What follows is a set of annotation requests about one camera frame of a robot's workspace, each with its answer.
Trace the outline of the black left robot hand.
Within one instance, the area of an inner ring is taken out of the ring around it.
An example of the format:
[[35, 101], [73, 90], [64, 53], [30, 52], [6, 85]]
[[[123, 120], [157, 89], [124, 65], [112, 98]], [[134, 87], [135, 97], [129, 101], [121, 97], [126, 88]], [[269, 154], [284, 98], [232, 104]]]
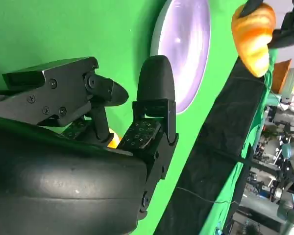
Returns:
[[268, 43], [269, 48], [290, 46], [294, 46], [294, 7], [291, 12], [287, 12], [284, 16], [281, 28], [273, 31], [272, 40]]

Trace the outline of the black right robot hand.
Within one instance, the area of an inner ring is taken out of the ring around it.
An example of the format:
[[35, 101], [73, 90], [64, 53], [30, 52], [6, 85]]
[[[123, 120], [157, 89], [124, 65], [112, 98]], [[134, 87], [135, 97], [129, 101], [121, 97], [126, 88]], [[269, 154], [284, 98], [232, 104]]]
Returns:
[[143, 63], [116, 148], [105, 109], [128, 93], [97, 68], [84, 57], [3, 75], [0, 235], [127, 235], [147, 215], [178, 142], [171, 64]]

